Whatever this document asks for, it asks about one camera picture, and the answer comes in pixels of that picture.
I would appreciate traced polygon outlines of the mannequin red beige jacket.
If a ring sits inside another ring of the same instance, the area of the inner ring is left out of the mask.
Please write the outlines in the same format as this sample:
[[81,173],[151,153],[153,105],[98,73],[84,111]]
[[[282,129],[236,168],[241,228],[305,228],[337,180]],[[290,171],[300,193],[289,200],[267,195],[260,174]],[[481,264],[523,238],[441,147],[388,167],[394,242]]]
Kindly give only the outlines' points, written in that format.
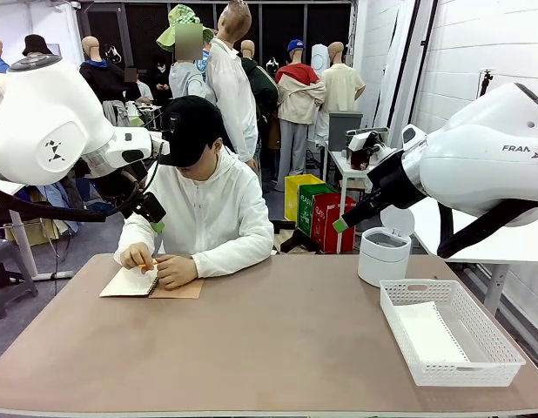
[[285,177],[300,175],[306,167],[307,131],[323,104],[326,87],[313,67],[302,62],[305,44],[293,39],[287,45],[290,63],[279,68],[278,120],[279,172],[275,190],[285,190]]

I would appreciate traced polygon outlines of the large white desk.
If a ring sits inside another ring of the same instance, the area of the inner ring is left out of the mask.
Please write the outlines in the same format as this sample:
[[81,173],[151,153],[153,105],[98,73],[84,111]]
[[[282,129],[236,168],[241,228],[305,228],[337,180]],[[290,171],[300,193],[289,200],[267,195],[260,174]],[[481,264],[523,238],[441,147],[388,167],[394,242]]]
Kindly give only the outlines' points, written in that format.
[[[411,206],[410,211],[415,221],[415,238],[427,253],[435,255],[440,244],[440,211],[437,202],[425,198]],[[494,266],[483,305],[491,314],[495,314],[509,267],[513,264],[538,264],[538,220],[524,226],[504,226],[483,241],[444,260]]]

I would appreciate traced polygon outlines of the red recycling bin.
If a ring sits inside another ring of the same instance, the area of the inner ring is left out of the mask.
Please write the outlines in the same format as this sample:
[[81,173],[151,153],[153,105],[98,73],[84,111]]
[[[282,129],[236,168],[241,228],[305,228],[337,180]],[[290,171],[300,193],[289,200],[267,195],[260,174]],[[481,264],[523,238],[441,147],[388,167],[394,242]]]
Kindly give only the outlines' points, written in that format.
[[[346,197],[346,210],[356,206],[356,201]],[[340,193],[329,192],[313,197],[311,238],[322,253],[337,253],[338,233],[333,227],[340,217]],[[349,228],[341,234],[341,252],[351,252],[355,243],[355,230]]]

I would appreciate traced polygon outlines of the black tripod stand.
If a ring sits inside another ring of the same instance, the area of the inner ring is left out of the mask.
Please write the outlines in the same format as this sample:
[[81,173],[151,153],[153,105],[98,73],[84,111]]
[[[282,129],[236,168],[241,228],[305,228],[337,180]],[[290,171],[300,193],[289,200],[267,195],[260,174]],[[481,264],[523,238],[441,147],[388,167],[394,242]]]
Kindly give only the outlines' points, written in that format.
[[487,92],[489,84],[494,78],[493,71],[493,69],[481,70],[477,97],[481,97]]

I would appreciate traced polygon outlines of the person in white hoodie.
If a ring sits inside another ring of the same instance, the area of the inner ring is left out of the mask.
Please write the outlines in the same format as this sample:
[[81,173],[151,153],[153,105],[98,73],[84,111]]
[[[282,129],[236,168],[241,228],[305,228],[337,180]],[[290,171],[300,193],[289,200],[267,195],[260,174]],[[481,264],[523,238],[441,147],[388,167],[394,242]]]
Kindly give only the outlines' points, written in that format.
[[149,189],[166,211],[152,257],[192,256],[247,231],[272,228],[258,176],[216,140],[192,166],[160,165]]

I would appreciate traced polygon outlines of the white work table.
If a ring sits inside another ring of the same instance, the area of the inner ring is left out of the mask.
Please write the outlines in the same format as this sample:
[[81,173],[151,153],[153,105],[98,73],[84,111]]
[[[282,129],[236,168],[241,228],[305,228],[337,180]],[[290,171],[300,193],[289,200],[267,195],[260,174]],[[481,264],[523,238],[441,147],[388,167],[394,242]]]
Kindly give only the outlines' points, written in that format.
[[[23,187],[24,186],[21,184],[0,180],[0,191],[4,193],[8,193],[9,195],[15,195]],[[27,267],[31,278],[34,281],[71,279],[75,275],[73,271],[59,271],[57,267],[54,273],[39,273],[38,272],[37,265],[33,257],[33,253],[30,248],[30,242],[28,241],[26,231],[24,229],[22,218],[20,217],[20,214],[18,212],[9,210],[9,213],[10,213],[10,220],[7,220],[6,223],[12,224],[13,235],[18,244],[24,265]]]

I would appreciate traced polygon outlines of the small white side table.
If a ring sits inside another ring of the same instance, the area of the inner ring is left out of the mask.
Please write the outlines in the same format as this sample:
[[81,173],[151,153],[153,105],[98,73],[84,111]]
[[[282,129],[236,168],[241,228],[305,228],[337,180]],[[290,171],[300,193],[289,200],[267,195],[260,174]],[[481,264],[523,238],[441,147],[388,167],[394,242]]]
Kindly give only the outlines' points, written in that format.
[[348,188],[348,181],[360,180],[363,193],[370,192],[372,184],[367,176],[369,172],[368,169],[353,169],[346,157],[344,157],[341,152],[329,152],[329,154],[342,176],[342,183],[340,185],[340,215],[342,215],[346,209],[346,191]]

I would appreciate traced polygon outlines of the person's left hand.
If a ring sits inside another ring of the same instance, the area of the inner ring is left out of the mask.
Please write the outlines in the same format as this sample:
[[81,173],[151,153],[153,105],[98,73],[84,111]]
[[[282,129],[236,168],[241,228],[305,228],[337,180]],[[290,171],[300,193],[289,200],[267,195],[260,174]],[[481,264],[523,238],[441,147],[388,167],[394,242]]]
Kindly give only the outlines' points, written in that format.
[[156,258],[158,283],[165,290],[185,286],[198,278],[191,256],[164,254]]

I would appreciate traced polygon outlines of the white lidded trash can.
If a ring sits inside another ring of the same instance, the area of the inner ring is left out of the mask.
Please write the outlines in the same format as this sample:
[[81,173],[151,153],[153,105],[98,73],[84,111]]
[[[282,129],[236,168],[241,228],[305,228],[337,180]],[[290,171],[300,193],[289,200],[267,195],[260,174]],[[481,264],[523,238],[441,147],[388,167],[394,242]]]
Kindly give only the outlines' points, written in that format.
[[380,212],[381,227],[361,234],[359,278],[373,287],[382,280],[403,280],[414,233],[414,216],[408,209],[389,206]]

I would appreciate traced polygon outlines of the mannequin black jacket blue collar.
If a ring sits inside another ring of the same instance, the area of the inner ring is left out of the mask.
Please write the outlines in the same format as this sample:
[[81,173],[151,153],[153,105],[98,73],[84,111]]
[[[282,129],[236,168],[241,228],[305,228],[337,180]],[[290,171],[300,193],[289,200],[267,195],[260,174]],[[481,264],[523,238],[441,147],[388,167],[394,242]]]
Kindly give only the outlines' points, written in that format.
[[104,115],[114,126],[130,126],[126,102],[140,97],[137,82],[127,81],[123,70],[101,57],[95,37],[84,37],[82,47],[87,59],[79,72],[97,96]]

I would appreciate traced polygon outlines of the person's right forearm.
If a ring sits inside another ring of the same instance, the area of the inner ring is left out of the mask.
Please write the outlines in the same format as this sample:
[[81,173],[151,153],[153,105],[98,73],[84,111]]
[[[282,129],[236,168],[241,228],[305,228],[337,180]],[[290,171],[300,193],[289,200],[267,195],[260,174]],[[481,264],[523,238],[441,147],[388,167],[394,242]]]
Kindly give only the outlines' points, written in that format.
[[118,241],[118,249],[114,253],[114,260],[120,264],[120,254],[131,244],[145,243],[151,255],[155,250],[155,239],[157,234],[151,229],[148,222],[141,215],[133,214],[124,222],[124,226]]

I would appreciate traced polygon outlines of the spiral notebook brown cover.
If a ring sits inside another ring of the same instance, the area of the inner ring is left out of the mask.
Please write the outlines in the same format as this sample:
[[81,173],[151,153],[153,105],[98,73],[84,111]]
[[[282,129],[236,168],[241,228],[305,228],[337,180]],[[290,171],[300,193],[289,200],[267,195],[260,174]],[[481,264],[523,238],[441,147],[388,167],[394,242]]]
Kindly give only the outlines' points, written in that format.
[[196,300],[203,285],[203,280],[194,280],[181,287],[167,290],[158,283],[157,268],[143,273],[141,267],[133,269],[121,267],[99,296]]

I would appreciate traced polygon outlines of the white torn paper sheet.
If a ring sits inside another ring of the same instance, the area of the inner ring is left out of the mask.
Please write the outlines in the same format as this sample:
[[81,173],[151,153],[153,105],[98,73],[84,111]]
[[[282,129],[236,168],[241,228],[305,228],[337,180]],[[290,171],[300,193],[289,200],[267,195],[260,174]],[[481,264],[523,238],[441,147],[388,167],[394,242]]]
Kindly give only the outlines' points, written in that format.
[[394,309],[421,361],[469,362],[433,301],[396,306]]

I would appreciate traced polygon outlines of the white perforated plastic basket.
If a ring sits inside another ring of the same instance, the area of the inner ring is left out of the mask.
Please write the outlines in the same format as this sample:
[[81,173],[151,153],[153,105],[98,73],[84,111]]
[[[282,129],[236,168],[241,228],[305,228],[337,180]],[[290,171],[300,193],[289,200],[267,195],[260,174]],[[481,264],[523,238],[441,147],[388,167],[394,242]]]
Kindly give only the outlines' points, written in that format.
[[[429,363],[417,356],[395,312],[396,306],[433,301],[466,363]],[[456,280],[383,280],[380,306],[414,383],[421,387],[503,388],[525,360]]]

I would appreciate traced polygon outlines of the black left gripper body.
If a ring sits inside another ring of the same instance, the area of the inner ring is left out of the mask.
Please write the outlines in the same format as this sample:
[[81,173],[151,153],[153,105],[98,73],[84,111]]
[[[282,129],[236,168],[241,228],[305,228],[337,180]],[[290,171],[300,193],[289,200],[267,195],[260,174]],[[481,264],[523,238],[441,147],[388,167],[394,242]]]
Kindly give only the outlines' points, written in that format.
[[131,202],[131,209],[150,223],[159,223],[166,215],[165,209],[152,192],[139,192]]

